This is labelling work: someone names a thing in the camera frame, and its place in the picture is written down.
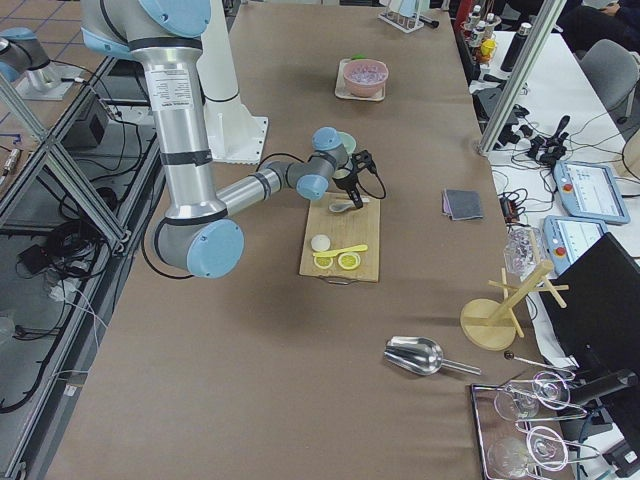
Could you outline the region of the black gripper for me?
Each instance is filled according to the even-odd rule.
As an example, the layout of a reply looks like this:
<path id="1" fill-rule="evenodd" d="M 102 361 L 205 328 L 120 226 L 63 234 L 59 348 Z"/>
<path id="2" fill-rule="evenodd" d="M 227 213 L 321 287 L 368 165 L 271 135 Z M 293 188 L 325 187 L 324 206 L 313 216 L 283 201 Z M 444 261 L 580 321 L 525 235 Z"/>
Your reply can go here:
<path id="1" fill-rule="evenodd" d="M 344 191 L 356 208 L 362 208 L 364 202 L 358 191 L 358 174 L 354 170 L 339 168 L 333 174 L 336 187 Z"/>

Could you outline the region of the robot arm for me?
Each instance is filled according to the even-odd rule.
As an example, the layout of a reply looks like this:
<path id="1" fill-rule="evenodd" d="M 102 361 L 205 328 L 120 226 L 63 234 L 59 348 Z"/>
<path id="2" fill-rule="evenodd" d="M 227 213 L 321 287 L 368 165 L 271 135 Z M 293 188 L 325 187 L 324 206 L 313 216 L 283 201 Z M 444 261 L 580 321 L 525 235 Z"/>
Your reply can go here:
<path id="1" fill-rule="evenodd" d="M 220 278 L 238 263 L 244 235 L 232 215 L 293 188 L 318 200 L 342 186 L 352 155 L 338 131 L 322 127 L 306 162 L 266 162 L 218 190 L 210 142 L 208 94 L 235 101 L 238 88 L 222 6 L 214 1 L 84 1 L 85 45 L 144 69 L 170 206 L 155 228 L 154 251 L 196 277 Z"/>

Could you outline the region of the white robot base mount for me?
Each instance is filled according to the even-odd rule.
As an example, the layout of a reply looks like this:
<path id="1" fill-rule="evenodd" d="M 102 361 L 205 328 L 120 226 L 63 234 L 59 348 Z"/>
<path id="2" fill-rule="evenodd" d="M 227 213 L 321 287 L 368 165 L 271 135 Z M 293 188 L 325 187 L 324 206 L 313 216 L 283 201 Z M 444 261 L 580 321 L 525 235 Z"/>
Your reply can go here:
<path id="1" fill-rule="evenodd" d="M 197 61 L 209 148 L 216 162 L 256 164 L 268 119 L 252 115 L 242 102 L 222 3 L 212 1 L 210 7 L 211 19 L 201 36 L 203 53 Z"/>

